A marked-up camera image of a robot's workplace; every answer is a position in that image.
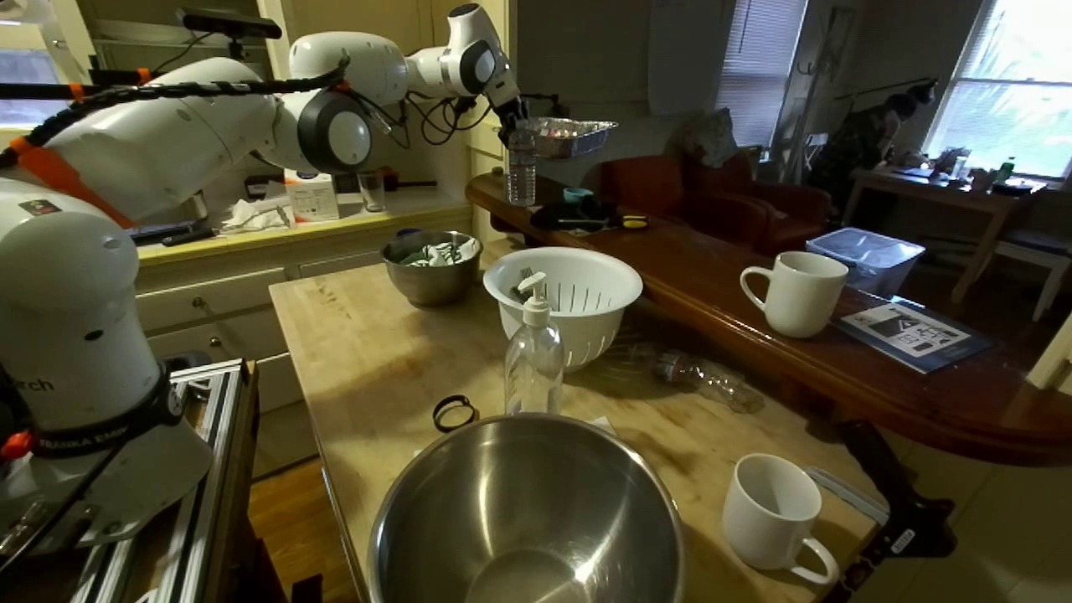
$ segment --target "stainless steel bowl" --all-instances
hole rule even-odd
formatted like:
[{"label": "stainless steel bowl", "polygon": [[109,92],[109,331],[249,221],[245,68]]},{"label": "stainless steel bowl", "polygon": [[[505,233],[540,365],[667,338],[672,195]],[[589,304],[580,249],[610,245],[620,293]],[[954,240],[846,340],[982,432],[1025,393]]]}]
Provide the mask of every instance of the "stainless steel bowl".
[{"label": "stainless steel bowl", "polygon": [[474,283],[479,240],[466,231],[406,226],[378,253],[396,288],[419,308],[453,304]]},{"label": "stainless steel bowl", "polygon": [[499,414],[429,447],[373,530],[374,603],[672,603],[677,511],[636,453],[557,414]]}]

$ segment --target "cabinet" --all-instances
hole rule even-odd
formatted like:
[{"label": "cabinet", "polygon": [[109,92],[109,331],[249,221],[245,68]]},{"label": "cabinet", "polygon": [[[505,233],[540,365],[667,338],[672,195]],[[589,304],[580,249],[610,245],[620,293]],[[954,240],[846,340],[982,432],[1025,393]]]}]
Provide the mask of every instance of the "cabinet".
[{"label": "cabinet", "polygon": [[469,226],[469,211],[466,202],[429,186],[387,195],[385,215],[140,249],[137,311],[153,350],[256,365],[253,480],[313,454],[268,283],[374,265],[396,226]]}]

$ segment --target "white mug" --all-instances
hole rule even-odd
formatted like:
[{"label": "white mug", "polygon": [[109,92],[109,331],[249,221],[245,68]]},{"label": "white mug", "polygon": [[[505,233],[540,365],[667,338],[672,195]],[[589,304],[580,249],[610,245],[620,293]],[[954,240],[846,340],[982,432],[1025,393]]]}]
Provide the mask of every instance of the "white mug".
[{"label": "white mug", "polygon": [[[790,568],[829,585],[840,577],[838,560],[810,537],[821,502],[821,488],[801,466],[766,453],[740,454],[722,502],[722,537],[753,568]],[[801,567],[801,549],[810,549],[824,568]]]},{"label": "white mug", "polygon": [[[747,279],[766,279],[766,299],[750,290]],[[750,265],[740,272],[740,290],[753,301],[766,323],[787,338],[810,338],[835,317],[846,265],[814,250],[780,250],[772,272]]]}]

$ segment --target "cup handle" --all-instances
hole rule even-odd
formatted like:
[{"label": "cup handle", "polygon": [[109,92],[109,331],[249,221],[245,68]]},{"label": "cup handle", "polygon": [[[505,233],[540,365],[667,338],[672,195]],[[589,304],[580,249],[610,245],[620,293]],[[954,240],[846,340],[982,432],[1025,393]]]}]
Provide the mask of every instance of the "cup handle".
[{"label": "cup handle", "polygon": [[750,304],[758,304],[759,311],[766,311],[766,301],[762,301],[759,293],[753,293],[750,283],[747,283],[750,274],[770,281],[770,272],[766,272],[766,267],[758,267],[758,265],[750,265],[750,267],[740,272],[740,290],[743,290],[743,299],[747,299]]},{"label": "cup handle", "polygon": [[814,572],[807,567],[790,567],[790,572],[814,583],[814,585],[829,585],[840,577],[835,554],[824,542],[817,542],[814,537],[802,537],[802,547],[824,561],[824,572]]}]

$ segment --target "magazine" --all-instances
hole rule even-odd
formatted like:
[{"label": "magazine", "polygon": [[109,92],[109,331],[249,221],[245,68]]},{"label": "magazine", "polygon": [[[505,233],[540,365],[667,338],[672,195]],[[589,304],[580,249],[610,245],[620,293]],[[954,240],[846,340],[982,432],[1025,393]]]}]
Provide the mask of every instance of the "magazine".
[{"label": "magazine", "polygon": [[872,346],[874,350],[928,375],[946,368],[989,340],[979,331],[951,323],[923,308],[909,301],[885,301],[865,311],[838,317],[840,331]]}]

